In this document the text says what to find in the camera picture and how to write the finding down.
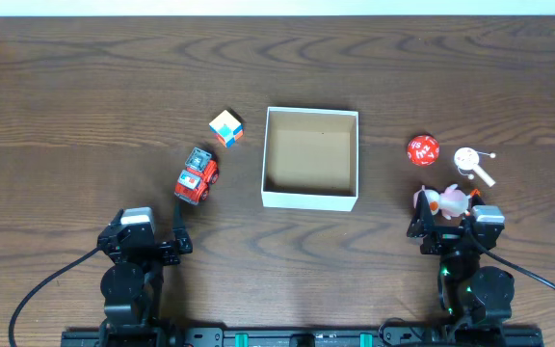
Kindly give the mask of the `white pink duck toy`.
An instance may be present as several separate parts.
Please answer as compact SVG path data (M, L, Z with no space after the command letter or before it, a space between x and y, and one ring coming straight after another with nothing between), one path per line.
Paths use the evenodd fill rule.
M428 206L433 215L440 213L445 219L451 220L461 215L469 216L469 208L474 197L480 195L478 189L465 194L458 188L457 184L448 186L443 192L439 193L434 189L428 189L423 185L413 194L413 206L419 201L419 194L424 193Z

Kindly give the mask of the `red toy fire truck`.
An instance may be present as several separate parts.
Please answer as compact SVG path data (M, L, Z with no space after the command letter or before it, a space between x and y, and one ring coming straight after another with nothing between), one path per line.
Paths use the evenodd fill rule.
M218 162L213 155L195 147L176 181L174 194L181 200L198 205L208 198L210 187L217 182L219 175Z

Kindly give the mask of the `red ball with white letters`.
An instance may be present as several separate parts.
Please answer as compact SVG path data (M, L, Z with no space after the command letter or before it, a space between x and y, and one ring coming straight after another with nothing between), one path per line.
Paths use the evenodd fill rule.
M440 145L430 135L419 135L410 140L407 146L407 156L416 166L430 166L439 157Z

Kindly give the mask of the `multicolour puzzle cube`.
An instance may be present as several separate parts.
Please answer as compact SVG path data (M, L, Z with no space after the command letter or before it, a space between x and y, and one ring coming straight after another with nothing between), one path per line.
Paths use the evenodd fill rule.
M224 147L232 147L244 134L243 124L227 110L211 120L209 128Z

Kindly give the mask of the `white cardboard box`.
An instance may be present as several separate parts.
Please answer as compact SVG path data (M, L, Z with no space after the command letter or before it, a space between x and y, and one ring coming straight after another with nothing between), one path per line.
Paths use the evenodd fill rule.
M357 111L267 109L265 207L350 212L358 199L358 169Z

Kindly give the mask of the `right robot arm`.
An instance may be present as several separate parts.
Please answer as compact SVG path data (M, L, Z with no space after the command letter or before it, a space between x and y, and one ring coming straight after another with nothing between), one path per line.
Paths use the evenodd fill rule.
M500 325L512 315L515 280L504 270L481 266L480 259L496 246L505 216L497 206L473 196L457 226L438 225L440 206L429 200L430 195L425 188L415 193L407 237L422 240L422 254L439 257L438 295L441 307L452 316L448 331Z

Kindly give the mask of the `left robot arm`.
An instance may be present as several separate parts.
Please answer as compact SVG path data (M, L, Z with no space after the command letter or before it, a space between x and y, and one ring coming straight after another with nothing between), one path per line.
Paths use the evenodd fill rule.
M120 210L97 237L98 248L114 263L100 283L106 320L114 327L156 323L164 268L178 265L182 255L193 251L179 203L172 214L173 239L158 242L155 230L151 208L129 208Z

